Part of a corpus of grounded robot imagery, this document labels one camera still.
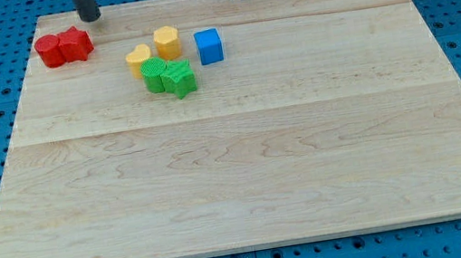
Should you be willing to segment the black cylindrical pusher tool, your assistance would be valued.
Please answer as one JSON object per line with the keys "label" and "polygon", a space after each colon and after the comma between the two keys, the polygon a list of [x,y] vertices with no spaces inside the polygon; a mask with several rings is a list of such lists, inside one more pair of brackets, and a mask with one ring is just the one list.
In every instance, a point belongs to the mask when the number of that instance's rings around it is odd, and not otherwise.
{"label": "black cylindrical pusher tool", "polygon": [[101,17],[101,10],[96,0],[72,0],[81,21],[93,23]]}

